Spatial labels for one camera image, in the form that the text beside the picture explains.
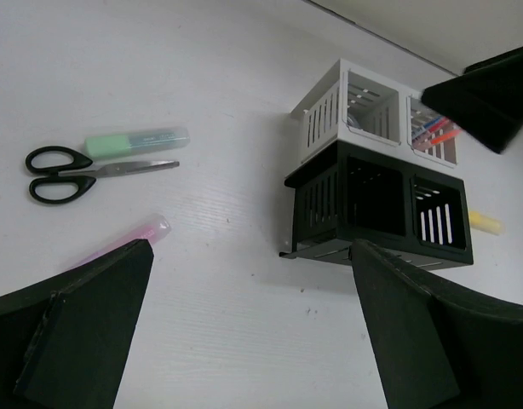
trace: blue pen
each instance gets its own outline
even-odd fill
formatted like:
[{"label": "blue pen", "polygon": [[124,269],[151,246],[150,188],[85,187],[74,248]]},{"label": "blue pen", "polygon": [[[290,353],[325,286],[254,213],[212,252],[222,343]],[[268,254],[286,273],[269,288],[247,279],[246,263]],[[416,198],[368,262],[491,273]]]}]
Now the blue pen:
[{"label": "blue pen", "polygon": [[415,131],[413,134],[413,137],[411,138],[413,141],[416,140],[420,135],[422,135],[424,132],[426,132],[431,126],[433,126],[436,122],[438,122],[440,119],[443,118],[443,115],[439,115],[435,119],[432,119],[430,122],[425,123],[423,126],[421,126],[418,130]]}]

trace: black scissors handle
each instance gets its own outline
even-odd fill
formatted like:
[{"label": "black scissors handle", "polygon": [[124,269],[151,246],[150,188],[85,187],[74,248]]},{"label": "black scissors handle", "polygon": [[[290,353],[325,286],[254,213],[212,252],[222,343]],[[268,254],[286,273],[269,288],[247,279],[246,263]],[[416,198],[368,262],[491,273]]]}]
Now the black scissors handle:
[{"label": "black scissors handle", "polygon": [[[72,158],[72,162],[70,164],[48,166],[47,168],[36,168],[32,165],[32,161],[36,156],[52,152],[64,153]],[[90,158],[68,147],[40,147],[29,153],[25,158],[26,168],[34,175],[54,175],[65,170],[89,168],[92,164],[93,161]]]},{"label": "black scissors handle", "polygon": [[[32,165],[32,161],[36,156],[43,153],[52,152],[65,153],[72,158],[72,162],[70,164],[49,166],[46,168],[37,168]],[[63,205],[65,203],[70,203],[90,190],[97,180],[92,176],[59,176],[59,172],[65,170],[81,170],[91,166],[92,164],[93,161],[90,158],[68,147],[41,147],[35,151],[32,151],[25,159],[26,168],[35,175],[48,176],[39,177],[32,181],[31,185],[29,186],[29,193],[33,199],[37,200],[38,202],[45,203],[46,205]],[[76,185],[78,188],[78,190],[73,195],[67,198],[47,199],[37,193],[37,188],[42,185],[62,185],[67,183]]]}]

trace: organizer compartment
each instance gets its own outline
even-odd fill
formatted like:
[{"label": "organizer compartment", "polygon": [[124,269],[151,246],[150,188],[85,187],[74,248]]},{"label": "organizer compartment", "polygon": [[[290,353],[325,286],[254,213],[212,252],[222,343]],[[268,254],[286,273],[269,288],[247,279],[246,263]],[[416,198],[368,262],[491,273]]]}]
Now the organizer compartment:
[{"label": "organizer compartment", "polygon": [[[450,139],[449,141],[444,141],[435,147],[431,147],[425,151],[419,151],[413,147],[413,136],[417,133],[421,127],[430,122],[431,120],[437,118],[439,114],[430,108],[424,106],[418,99],[410,97],[409,101],[409,135],[408,142],[413,152],[421,157],[426,159],[439,162],[446,166],[455,166],[457,164],[457,138]],[[447,132],[451,132],[456,129],[457,126],[450,122],[446,126],[432,133],[428,140],[433,140],[438,136],[442,136]]]},{"label": "organizer compartment", "polygon": [[297,189],[297,235],[302,245],[321,243],[337,225],[337,167],[314,177]]},{"label": "organizer compartment", "polygon": [[424,244],[466,248],[461,193],[416,177],[413,182],[416,236]]},{"label": "organizer compartment", "polygon": [[348,224],[405,236],[401,173],[357,158],[347,162]]},{"label": "organizer compartment", "polygon": [[[357,128],[349,120],[358,121]],[[399,93],[385,85],[348,72],[347,112],[344,118],[348,130],[379,141],[399,143]]]}]

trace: white surface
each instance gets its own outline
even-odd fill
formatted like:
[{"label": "white surface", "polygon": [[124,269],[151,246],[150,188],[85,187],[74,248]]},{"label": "white surface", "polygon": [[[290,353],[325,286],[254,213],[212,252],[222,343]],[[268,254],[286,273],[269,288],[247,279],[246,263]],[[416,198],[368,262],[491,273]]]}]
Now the white surface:
[{"label": "white surface", "polygon": [[454,72],[523,46],[523,0],[314,0]]},{"label": "white surface", "polygon": [[[301,0],[0,0],[0,295],[154,211],[173,227],[116,408],[385,407],[350,269],[278,258],[287,113],[340,57],[415,89],[445,79]],[[168,122],[192,143],[149,157],[180,168],[29,200],[33,148]],[[523,302],[523,139],[501,157],[461,142],[470,206],[507,233],[474,232],[475,266],[442,274]]]}]

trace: desk organizer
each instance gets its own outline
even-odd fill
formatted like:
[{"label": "desk organizer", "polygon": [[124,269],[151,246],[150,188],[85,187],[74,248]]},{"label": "desk organizer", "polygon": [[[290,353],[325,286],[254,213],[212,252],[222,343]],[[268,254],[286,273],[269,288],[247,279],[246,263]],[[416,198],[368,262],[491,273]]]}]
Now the desk organizer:
[{"label": "desk organizer", "polygon": [[[345,141],[438,172],[454,175],[457,140],[420,152],[411,135],[437,116],[420,103],[420,93],[346,60],[339,60],[291,113],[300,121],[299,163],[333,141]],[[429,139],[456,125],[438,130]]]},{"label": "desk organizer", "polygon": [[284,184],[296,195],[283,257],[349,265],[362,238],[427,270],[474,263],[460,179],[334,141]]}]

